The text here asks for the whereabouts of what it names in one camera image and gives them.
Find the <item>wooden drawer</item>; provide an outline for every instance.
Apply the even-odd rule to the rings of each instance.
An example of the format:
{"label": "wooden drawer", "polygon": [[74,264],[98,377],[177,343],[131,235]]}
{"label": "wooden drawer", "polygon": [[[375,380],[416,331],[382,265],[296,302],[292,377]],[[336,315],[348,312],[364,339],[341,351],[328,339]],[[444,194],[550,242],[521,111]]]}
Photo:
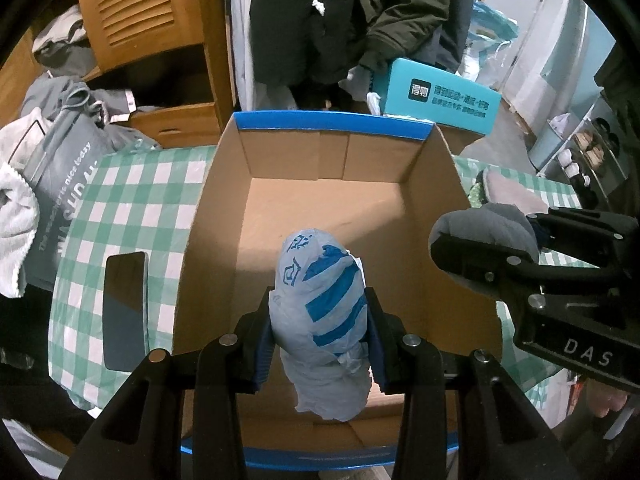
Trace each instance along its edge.
{"label": "wooden drawer", "polygon": [[199,0],[79,0],[100,70],[202,43]]}
{"label": "wooden drawer", "polygon": [[163,148],[210,146],[220,140],[213,103],[138,112],[130,118],[128,126],[157,140]]}

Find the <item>smartphone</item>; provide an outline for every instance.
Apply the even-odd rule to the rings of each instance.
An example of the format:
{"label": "smartphone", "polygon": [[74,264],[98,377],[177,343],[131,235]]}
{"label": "smartphone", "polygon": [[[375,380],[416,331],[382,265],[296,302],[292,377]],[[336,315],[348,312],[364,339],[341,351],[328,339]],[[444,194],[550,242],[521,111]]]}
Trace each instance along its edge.
{"label": "smartphone", "polygon": [[149,353],[146,253],[107,258],[102,297],[102,346],[109,370],[132,372]]}

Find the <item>white and green checkered blanket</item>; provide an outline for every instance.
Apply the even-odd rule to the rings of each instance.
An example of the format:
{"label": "white and green checkered blanket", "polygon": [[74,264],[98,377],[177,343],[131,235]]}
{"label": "white and green checkered blanket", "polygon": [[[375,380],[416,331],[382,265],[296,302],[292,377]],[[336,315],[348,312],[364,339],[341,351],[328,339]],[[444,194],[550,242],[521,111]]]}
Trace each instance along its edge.
{"label": "white and green checkered blanket", "polygon": [[[76,404],[103,408],[127,375],[107,370],[102,352],[104,265],[112,254],[145,251],[148,265],[150,348],[172,349],[182,256],[215,146],[105,157],[82,197],[58,269],[49,324],[49,373]],[[468,193],[481,170],[476,160],[454,158]],[[579,207],[569,186],[498,168],[549,205]],[[580,265],[561,254],[541,263]],[[502,364],[525,390],[558,367],[513,346],[513,323],[501,303]],[[542,403],[544,394],[536,393]]]}

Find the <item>shoe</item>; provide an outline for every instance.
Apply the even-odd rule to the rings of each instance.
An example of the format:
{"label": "shoe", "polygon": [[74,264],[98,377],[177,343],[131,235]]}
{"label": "shoe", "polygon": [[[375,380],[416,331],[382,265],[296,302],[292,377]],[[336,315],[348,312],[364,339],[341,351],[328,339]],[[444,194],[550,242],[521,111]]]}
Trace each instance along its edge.
{"label": "shoe", "polygon": [[572,163],[571,150],[567,148],[565,150],[562,150],[560,153],[558,153],[558,162],[560,163],[560,166],[562,166],[563,168],[566,168],[569,164],[571,164]]}
{"label": "shoe", "polygon": [[602,162],[604,161],[604,150],[601,146],[594,146],[588,152],[584,154],[587,159],[591,169],[593,171],[597,171],[600,166],[602,166]]}
{"label": "shoe", "polygon": [[580,174],[580,166],[578,166],[576,162],[572,162],[571,164],[567,165],[566,168],[564,168],[564,174],[568,178],[574,177],[577,174]]}
{"label": "shoe", "polygon": [[593,134],[591,132],[578,132],[574,135],[575,143],[583,152],[586,152],[589,145],[593,142]]}

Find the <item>blue striped plastic bag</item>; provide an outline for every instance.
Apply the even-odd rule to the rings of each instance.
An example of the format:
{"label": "blue striped plastic bag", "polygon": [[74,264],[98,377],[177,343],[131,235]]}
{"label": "blue striped plastic bag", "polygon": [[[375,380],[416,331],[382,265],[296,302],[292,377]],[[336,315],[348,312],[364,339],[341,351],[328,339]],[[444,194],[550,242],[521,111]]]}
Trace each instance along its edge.
{"label": "blue striped plastic bag", "polygon": [[271,326],[299,412],[350,420],[371,388],[367,302],[358,261],[329,233],[305,229],[282,245]]}

